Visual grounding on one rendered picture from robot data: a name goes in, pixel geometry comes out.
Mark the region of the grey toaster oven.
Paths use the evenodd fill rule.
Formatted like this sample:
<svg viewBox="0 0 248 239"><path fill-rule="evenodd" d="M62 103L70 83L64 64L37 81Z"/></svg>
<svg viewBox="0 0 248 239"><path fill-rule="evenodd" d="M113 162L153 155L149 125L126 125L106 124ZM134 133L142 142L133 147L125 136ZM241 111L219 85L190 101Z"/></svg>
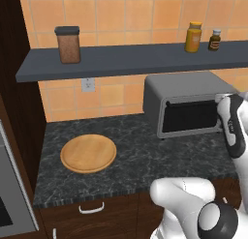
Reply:
<svg viewBox="0 0 248 239"><path fill-rule="evenodd" d="M221 132L221 121L217 113L217 124L213 128L163 133L166 102L215 102L217 94L235 92L230 84L212 72L148 75L144 81L143 111L159 138Z"/></svg>

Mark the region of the black toaster oven door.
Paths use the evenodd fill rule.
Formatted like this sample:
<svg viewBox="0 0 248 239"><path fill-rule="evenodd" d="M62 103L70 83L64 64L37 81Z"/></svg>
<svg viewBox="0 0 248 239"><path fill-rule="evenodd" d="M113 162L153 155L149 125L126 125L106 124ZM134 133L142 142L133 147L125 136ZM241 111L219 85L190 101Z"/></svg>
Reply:
<svg viewBox="0 0 248 239"><path fill-rule="evenodd" d="M163 133L213 128L217 124L217 104L200 101L181 104L166 102Z"/></svg>

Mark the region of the dark wooden cupboard door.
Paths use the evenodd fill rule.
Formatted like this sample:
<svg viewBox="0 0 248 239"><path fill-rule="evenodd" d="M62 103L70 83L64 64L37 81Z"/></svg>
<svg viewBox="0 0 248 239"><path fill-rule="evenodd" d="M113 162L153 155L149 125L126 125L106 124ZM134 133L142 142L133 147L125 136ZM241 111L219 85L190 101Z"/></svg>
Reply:
<svg viewBox="0 0 248 239"><path fill-rule="evenodd" d="M159 226L164 209L155 205L149 193L139 193L137 239L150 239L152 232Z"/></svg>

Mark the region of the steel built-in oven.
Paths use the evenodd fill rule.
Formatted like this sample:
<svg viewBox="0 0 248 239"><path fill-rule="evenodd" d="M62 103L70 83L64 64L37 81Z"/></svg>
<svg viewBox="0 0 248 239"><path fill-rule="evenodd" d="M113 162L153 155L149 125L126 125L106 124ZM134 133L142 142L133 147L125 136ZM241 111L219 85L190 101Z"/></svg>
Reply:
<svg viewBox="0 0 248 239"><path fill-rule="evenodd" d="M0 120L0 238L38 230L38 222Z"/></svg>

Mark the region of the round wooden cutting board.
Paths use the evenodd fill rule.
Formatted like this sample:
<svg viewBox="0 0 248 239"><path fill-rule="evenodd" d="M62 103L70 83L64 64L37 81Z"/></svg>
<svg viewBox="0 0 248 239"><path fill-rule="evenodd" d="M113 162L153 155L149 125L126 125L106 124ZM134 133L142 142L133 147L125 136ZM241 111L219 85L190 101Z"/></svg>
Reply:
<svg viewBox="0 0 248 239"><path fill-rule="evenodd" d="M100 134L85 134L69 140L60 152L62 164L76 173L94 173L115 160L114 142Z"/></svg>

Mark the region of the brown jar with black lid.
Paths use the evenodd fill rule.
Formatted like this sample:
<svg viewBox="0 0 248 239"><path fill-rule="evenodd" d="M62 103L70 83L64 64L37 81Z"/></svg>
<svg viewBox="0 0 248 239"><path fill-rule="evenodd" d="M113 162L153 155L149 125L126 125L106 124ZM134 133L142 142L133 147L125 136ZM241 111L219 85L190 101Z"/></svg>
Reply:
<svg viewBox="0 0 248 239"><path fill-rule="evenodd" d="M79 27L57 26L54 29L57 37L60 61L63 64L77 64L80 62Z"/></svg>

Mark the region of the dark wooden drawer front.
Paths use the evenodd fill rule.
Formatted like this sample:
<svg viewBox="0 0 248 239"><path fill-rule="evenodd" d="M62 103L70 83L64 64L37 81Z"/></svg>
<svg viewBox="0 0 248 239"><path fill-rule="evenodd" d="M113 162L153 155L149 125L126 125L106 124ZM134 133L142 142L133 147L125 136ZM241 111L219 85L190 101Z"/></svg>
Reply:
<svg viewBox="0 0 248 239"><path fill-rule="evenodd" d="M41 209L48 239L56 228L57 239L136 239L138 217L137 194L88 200L80 203ZM101 212L82 215L84 210L95 209L105 203Z"/></svg>

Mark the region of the yellow bottle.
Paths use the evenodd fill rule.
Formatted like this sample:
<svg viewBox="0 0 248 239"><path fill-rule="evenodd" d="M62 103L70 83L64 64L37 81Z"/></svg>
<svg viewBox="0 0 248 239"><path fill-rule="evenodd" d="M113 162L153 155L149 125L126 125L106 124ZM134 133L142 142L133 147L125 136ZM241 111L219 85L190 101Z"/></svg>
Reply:
<svg viewBox="0 0 248 239"><path fill-rule="evenodd" d="M202 23L191 21L187 30L184 49L186 52L195 53L198 51L202 36Z"/></svg>

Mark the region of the dark wooden tall cabinet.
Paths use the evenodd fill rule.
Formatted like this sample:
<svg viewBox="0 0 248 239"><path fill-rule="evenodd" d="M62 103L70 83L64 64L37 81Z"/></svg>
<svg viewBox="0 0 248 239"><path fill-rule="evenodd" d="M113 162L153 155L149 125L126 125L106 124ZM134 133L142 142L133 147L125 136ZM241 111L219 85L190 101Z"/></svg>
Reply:
<svg viewBox="0 0 248 239"><path fill-rule="evenodd" d="M16 81L29 51L20 0L0 0L0 118L28 196L33 198L47 120L39 85Z"/></svg>

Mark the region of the small dark bottle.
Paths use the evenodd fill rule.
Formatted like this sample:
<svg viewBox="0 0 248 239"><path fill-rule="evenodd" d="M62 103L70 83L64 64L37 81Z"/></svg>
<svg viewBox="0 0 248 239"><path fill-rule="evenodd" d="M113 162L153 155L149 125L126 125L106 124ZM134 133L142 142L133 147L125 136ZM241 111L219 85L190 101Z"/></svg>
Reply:
<svg viewBox="0 0 248 239"><path fill-rule="evenodd" d="M219 29L214 29L212 36L209 39L208 49L211 51L217 51L219 49L221 41L221 31Z"/></svg>

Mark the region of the white wall socket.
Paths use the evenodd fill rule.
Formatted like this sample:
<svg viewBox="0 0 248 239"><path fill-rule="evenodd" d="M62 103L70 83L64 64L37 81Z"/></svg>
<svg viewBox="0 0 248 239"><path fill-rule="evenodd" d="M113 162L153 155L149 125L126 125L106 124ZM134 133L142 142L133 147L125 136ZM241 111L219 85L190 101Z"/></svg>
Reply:
<svg viewBox="0 0 248 239"><path fill-rule="evenodd" d="M81 80L81 91L82 92L94 92L95 91L95 78L88 77Z"/></svg>

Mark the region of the dark grey wall shelf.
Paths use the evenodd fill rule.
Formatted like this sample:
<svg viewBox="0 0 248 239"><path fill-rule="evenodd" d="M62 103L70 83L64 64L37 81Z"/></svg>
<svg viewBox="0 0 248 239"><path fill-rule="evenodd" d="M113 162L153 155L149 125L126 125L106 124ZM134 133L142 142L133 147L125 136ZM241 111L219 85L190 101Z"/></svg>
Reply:
<svg viewBox="0 0 248 239"><path fill-rule="evenodd" d="M18 82L56 79L142 75L248 68L248 41L220 43L216 51L200 44L188 53L183 44L88 46L81 61L63 64L56 48L32 49L15 75Z"/></svg>

